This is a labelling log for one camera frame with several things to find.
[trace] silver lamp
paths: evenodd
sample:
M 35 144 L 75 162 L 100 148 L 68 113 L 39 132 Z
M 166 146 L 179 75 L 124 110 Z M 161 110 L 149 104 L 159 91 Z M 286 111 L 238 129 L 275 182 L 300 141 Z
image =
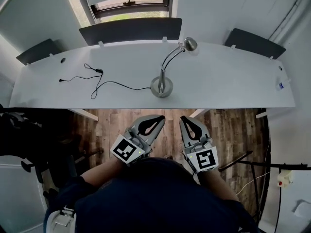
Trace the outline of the silver lamp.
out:
M 198 50 L 198 44 L 197 42 L 192 39 L 191 37 L 186 37 L 184 40 L 184 44 L 178 42 L 178 47 L 175 48 L 173 51 L 171 51 L 166 58 L 164 59 L 162 66 L 161 66 L 161 72 L 160 72 L 160 76 L 155 77 L 152 81 L 151 81 L 151 92 L 153 95 L 155 95 L 158 98 L 166 98 L 168 97 L 172 91 L 173 91 L 173 83 L 172 81 L 165 77 L 165 69 L 168 66 L 168 64 L 172 61 L 173 58 L 175 58 L 177 55 L 179 55 L 181 52 L 185 52 L 188 51 L 189 53 L 193 54 L 193 55 L 197 55 L 198 52 L 196 50 Z M 174 53 L 176 52 L 172 58 L 168 60 L 168 58 Z

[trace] window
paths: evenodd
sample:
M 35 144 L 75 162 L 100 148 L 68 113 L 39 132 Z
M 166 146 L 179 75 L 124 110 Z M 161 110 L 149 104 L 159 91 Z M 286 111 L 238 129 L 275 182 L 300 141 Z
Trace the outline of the window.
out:
M 81 25 L 81 27 L 87 27 L 90 25 L 90 22 L 86 16 L 86 13 L 80 3 L 80 0 L 69 0 L 70 5 Z
M 121 19 L 170 17 L 173 4 L 173 0 L 105 0 L 91 6 L 88 0 L 69 2 L 81 27 Z
M 171 0 L 107 0 L 91 6 L 95 18 L 100 22 L 113 20 L 168 17 Z

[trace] desk leg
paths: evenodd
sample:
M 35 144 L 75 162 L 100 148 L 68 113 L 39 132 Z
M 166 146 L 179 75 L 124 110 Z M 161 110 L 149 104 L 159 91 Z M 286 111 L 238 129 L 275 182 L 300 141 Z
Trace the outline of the desk leg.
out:
M 262 112 L 260 114 L 257 114 L 256 118 L 258 119 L 258 118 L 266 117 L 267 115 L 268 115 L 268 112 Z
M 203 115 L 204 113 L 206 113 L 207 111 L 209 111 L 209 109 L 197 109 L 195 112 L 193 112 L 190 117 L 199 117 L 201 115 Z
M 82 110 L 82 109 L 68 109 L 74 113 L 77 113 L 83 117 L 86 117 L 88 119 L 91 119 L 91 120 L 94 120 L 94 121 L 98 121 L 98 116 L 95 116 L 93 114 L 91 114 L 90 112 L 87 112 L 85 110 Z

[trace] dark blue shirt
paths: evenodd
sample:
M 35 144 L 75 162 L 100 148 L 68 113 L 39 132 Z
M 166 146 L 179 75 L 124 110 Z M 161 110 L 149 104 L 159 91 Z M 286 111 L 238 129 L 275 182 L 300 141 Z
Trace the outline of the dark blue shirt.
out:
M 241 203 L 221 200 L 174 161 L 146 158 L 96 189 L 72 179 L 46 214 L 74 207 L 77 232 L 258 232 Z

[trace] white wall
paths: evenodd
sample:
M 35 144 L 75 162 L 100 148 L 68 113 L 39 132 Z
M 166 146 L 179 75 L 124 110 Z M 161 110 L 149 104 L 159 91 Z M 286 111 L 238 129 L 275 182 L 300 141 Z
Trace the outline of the white wall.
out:
M 0 14 L 0 34 L 18 51 L 51 38 L 66 50 L 86 46 L 68 0 L 11 0 Z
M 178 0 L 185 36 L 223 44 L 233 28 L 269 38 L 296 0 Z
M 1 35 L 0 35 L 0 104 L 8 107 L 15 79 L 23 66 L 16 59 L 19 55 Z
M 285 110 L 275 115 L 275 110 L 269 109 L 268 116 L 271 137 L 271 155 L 273 163 L 287 164 L 308 164 L 311 166 L 311 21 L 301 32 L 299 37 L 292 42 L 280 60 L 289 78 L 292 79 L 291 87 L 296 103 L 293 109 Z M 278 211 L 279 189 L 276 186 L 278 170 L 273 169 L 270 177 L 267 201 L 263 211 L 260 228 L 267 233 L 273 233 Z M 304 179 L 306 185 L 311 184 L 311 178 Z M 289 204 L 302 199 L 301 193 L 309 193 L 310 189 L 306 185 L 296 186 L 286 200 L 282 201 L 282 210 L 287 210 L 280 214 L 281 223 L 278 232 L 300 232 L 292 231 L 291 226 L 296 223 L 295 217 L 288 211 Z

